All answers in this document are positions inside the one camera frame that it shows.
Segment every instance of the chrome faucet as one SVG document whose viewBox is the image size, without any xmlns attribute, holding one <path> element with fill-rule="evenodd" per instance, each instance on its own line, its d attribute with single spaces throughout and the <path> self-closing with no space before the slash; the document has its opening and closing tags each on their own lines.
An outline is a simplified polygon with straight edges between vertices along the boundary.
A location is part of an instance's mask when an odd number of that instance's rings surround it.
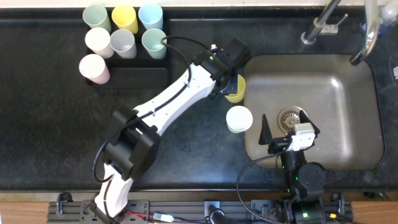
<svg viewBox="0 0 398 224">
<path fill-rule="evenodd" d="M 325 29 L 326 21 L 330 17 L 330 14 L 336 9 L 340 1 L 341 0 L 331 0 L 320 16 L 313 20 L 308 32 L 304 32 L 301 36 L 301 40 L 304 44 L 315 43 L 317 36 Z M 379 11 L 377 0 L 364 0 L 364 4 L 366 11 L 365 42 L 359 52 L 350 58 L 349 62 L 352 65 L 358 65 L 369 55 L 376 44 L 377 35 L 379 34 Z"/>
</svg>

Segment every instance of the drain strainer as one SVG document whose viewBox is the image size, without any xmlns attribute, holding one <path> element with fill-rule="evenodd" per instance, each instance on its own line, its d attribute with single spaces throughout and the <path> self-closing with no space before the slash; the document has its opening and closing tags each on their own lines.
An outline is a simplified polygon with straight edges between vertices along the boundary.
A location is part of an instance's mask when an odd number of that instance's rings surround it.
<svg viewBox="0 0 398 224">
<path fill-rule="evenodd" d="M 284 133 L 293 131 L 295 124 L 300 124 L 300 111 L 302 109 L 297 106 L 291 106 L 283 109 L 278 115 L 279 128 Z"/>
</svg>

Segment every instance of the cup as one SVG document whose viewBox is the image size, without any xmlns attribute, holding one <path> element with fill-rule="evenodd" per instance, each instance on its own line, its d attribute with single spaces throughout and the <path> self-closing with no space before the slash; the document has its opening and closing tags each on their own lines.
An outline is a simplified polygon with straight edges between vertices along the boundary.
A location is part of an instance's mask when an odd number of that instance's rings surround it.
<svg viewBox="0 0 398 224">
<path fill-rule="evenodd" d="M 137 56 L 136 40 L 134 35 L 126 29 L 119 29 L 111 35 L 111 47 L 122 58 Z"/>
<path fill-rule="evenodd" d="M 113 9 L 112 20 L 119 29 L 127 29 L 133 34 L 138 32 L 136 11 L 132 6 L 120 5 Z"/>
<path fill-rule="evenodd" d="M 233 133 L 241 133 L 251 127 L 253 115 L 244 106 L 234 106 L 226 114 L 226 124 Z"/>
<path fill-rule="evenodd" d="M 83 11 L 83 20 L 91 28 L 100 27 L 111 32 L 111 22 L 109 21 L 108 12 L 106 8 L 100 4 L 88 6 Z"/>
<path fill-rule="evenodd" d="M 138 10 L 138 17 L 147 30 L 163 29 L 163 10 L 158 4 L 143 5 Z"/>
<path fill-rule="evenodd" d="M 226 95 L 225 98 L 231 103 L 239 103 L 243 100 L 244 90 L 246 89 L 246 82 L 241 75 L 238 75 L 238 92 L 236 94 Z"/>
<path fill-rule="evenodd" d="M 85 38 L 87 47 L 103 58 L 110 58 L 114 53 L 110 40 L 109 32 L 100 27 L 89 30 Z"/>
<path fill-rule="evenodd" d="M 110 78 L 104 59 L 96 54 L 83 57 L 79 64 L 79 71 L 84 77 L 97 84 L 104 84 Z"/>
<path fill-rule="evenodd" d="M 166 56 L 167 48 L 160 43 L 165 36 L 166 34 L 160 29 L 149 29 L 142 35 L 142 44 L 152 58 L 161 59 Z"/>
</svg>

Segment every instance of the white cup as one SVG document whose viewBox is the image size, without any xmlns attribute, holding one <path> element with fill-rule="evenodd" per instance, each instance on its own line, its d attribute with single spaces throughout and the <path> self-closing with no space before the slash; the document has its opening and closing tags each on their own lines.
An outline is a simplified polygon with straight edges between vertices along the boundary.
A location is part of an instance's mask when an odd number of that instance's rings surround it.
<svg viewBox="0 0 398 224">
<path fill-rule="evenodd" d="M 111 47 L 122 58 L 135 58 L 137 46 L 134 35 L 126 29 L 119 29 L 111 35 Z"/>
<path fill-rule="evenodd" d="M 88 6 L 83 11 L 83 20 L 91 28 L 101 27 L 111 32 L 111 22 L 109 21 L 108 12 L 106 8 L 100 4 Z"/>
<path fill-rule="evenodd" d="M 85 38 L 87 47 L 103 58 L 110 58 L 114 53 L 110 40 L 109 32 L 100 27 L 89 30 Z"/>
<path fill-rule="evenodd" d="M 241 133 L 251 127 L 253 115 L 244 106 L 234 106 L 226 114 L 226 124 L 233 133 Z"/>
<path fill-rule="evenodd" d="M 97 84 L 104 84 L 110 78 L 104 59 L 96 54 L 83 57 L 79 64 L 79 71 L 84 77 Z"/>
<path fill-rule="evenodd" d="M 165 36 L 166 34 L 160 29 L 149 29 L 142 35 L 142 44 L 152 58 L 162 59 L 166 56 L 167 48 L 160 43 Z"/>
<path fill-rule="evenodd" d="M 147 30 L 163 29 L 163 10 L 158 4 L 143 5 L 138 10 L 138 17 Z"/>
</svg>

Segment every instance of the sink basin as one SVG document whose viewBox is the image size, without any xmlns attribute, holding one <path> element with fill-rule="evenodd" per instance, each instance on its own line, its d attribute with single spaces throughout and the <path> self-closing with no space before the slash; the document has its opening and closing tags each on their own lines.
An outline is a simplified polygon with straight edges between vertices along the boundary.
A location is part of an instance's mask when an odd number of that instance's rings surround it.
<svg viewBox="0 0 398 224">
<path fill-rule="evenodd" d="M 321 131 L 305 151 L 307 162 L 343 169 L 377 165 L 384 144 L 373 72 L 365 62 L 352 66 L 349 57 L 262 55 L 248 62 L 244 105 L 253 125 L 245 133 L 245 145 L 251 159 L 268 155 L 267 146 L 258 145 L 262 114 L 273 137 L 282 137 L 299 122 L 301 108 Z M 259 164 L 275 167 L 275 160 Z"/>
</svg>

